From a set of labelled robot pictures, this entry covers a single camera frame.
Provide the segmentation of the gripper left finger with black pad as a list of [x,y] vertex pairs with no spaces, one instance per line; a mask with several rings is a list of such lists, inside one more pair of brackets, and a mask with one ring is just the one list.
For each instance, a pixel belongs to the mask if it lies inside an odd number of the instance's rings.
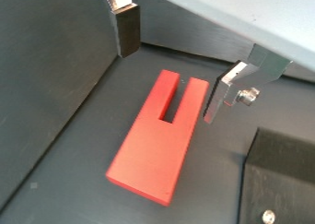
[[133,0],[105,0],[116,33],[117,55],[125,58],[140,47],[140,6]]

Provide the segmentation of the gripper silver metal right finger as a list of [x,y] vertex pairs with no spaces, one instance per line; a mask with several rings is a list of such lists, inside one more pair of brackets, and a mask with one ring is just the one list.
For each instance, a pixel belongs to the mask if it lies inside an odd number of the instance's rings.
[[291,63],[292,60],[253,44],[247,61],[237,61],[215,81],[203,113],[204,121],[212,123],[223,105],[241,102],[249,106],[260,94],[256,86],[277,80]]

